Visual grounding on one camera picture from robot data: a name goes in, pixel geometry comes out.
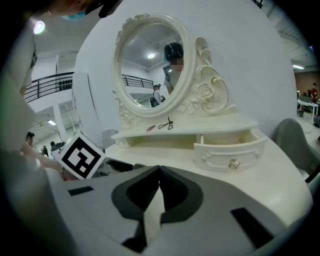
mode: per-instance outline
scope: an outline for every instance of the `mirror frame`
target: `mirror frame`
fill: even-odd
[[[159,106],[148,108],[139,106],[133,102],[125,92],[119,56],[122,53],[123,44],[135,34],[138,30],[138,26],[159,22],[171,27],[180,35],[184,50],[184,67],[179,81],[168,99]],[[115,44],[113,76],[115,81],[115,93],[117,94],[118,100],[132,113],[144,118],[158,117],[174,110],[181,103],[185,94],[190,90],[190,85],[193,81],[197,66],[197,50],[194,47],[194,38],[190,36],[182,22],[177,18],[164,13],[145,13],[136,15],[134,18],[127,19],[122,25],[122,30],[118,32]]]

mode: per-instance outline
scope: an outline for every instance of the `floor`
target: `floor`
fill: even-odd
[[[297,116],[296,120],[299,122],[304,131],[306,141],[320,155],[320,145],[317,143],[317,139],[320,136],[320,128],[317,128],[311,124],[310,113],[304,112],[303,117]]]

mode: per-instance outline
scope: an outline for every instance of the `shelf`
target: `shelf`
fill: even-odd
[[[140,126],[130,130],[123,130],[111,138],[119,140],[124,138],[158,136],[158,135],[188,135],[188,134],[221,134],[250,130],[257,127],[257,122],[239,113],[174,121],[173,128],[158,129],[163,123],[155,123],[151,131],[146,131],[151,125]]]

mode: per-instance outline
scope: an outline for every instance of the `ceiling light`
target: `ceiling light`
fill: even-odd
[[[155,56],[156,56],[156,55],[155,55],[154,53],[150,53],[150,54],[148,55],[148,59],[153,59]]]
[[[45,23],[41,20],[38,20],[35,25],[34,25],[34,29],[33,29],[33,33],[40,34],[42,31],[45,30]]]
[[[305,68],[303,66],[298,66],[298,65],[292,65],[293,68],[296,68],[298,70],[304,70]]]
[[[56,125],[56,123],[55,123],[54,121],[52,121],[52,120],[48,120],[48,123],[49,123],[50,125],[52,125],[52,126],[55,126],[55,125]]]

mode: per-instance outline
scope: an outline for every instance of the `table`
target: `table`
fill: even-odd
[[[319,107],[319,105],[317,105],[315,103],[312,103],[312,102],[310,102],[310,103],[304,102],[304,101],[301,101],[299,99],[297,101],[298,101],[298,104],[300,104],[300,105],[312,107],[311,124],[314,124],[314,117],[315,117],[315,115],[316,116],[318,115],[318,107]]]

